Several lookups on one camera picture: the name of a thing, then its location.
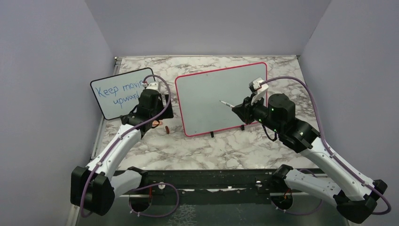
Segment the white marker pen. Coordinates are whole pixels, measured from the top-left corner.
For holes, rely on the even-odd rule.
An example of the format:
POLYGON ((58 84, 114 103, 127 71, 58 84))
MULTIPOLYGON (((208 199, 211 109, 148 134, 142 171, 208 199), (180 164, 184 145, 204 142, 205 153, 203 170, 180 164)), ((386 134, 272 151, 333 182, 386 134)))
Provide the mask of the white marker pen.
POLYGON ((230 108, 233 108, 233 107, 234 107, 234 105, 229 104, 229 103, 227 103, 227 102, 225 102, 225 101, 220 100, 219 102, 221 102, 222 104, 224 104, 224 105, 226 105, 226 106, 228 106, 228 107, 230 107, 230 108))

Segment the red framed whiteboard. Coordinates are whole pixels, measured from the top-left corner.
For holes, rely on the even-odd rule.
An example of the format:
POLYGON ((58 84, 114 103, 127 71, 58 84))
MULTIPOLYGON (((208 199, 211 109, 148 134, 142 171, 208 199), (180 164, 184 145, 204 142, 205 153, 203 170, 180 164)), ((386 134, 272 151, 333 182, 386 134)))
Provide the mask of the red framed whiteboard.
POLYGON ((181 75, 175 79, 184 134, 188 137, 239 128, 244 123, 226 103, 250 96, 249 84, 267 79, 265 62, 181 75))

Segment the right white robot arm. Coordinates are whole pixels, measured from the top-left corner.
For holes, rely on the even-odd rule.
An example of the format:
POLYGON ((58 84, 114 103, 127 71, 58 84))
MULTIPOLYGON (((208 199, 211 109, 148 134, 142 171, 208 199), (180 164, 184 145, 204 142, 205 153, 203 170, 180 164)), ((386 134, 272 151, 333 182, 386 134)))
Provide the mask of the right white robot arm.
POLYGON ((328 182, 281 165, 272 174, 272 187, 279 192, 286 189, 306 192, 335 206, 347 220, 363 223, 377 207, 387 184, 364 176, 337 152, 327 149, 320 133, 309 123, 296 118, 295 103, 286 95, 271 95, 267 106, 263 100, 252 103, 252 98, 246 97, 232 111, 245 124, 256 121, 273 130, 283 145, 315 163, 331 178, 328 182))

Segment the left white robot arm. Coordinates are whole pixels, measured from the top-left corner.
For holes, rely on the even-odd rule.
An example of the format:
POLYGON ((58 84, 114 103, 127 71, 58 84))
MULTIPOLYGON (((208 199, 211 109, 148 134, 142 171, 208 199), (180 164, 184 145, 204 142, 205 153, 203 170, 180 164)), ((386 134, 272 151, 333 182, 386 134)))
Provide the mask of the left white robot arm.
POLYGON ((171 94, 146 88, 133 110, 120 117, 117 135, 94 160, 85 167, 77 166, 71 173, 71 204, 80 208, 87 218, 93 213, 103 216, 116 197, 112 177, 127 152, 153 128, 154 121, 173 117, 171 94))

